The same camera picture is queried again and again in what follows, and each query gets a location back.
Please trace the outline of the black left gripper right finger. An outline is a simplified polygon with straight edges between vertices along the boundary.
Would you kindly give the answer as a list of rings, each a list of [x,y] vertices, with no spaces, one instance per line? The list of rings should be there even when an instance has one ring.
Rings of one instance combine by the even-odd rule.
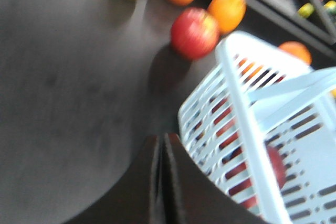
[[[164,136],[161,177],[166,223],[264,223],[201,172],[175,133]]]

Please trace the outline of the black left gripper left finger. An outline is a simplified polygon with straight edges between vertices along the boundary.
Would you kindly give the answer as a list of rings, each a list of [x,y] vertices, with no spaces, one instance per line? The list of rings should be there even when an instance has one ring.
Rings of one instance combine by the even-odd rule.
[[[155,223],[159,179],[160,141],[152,135],[117,183],[66,223]]]

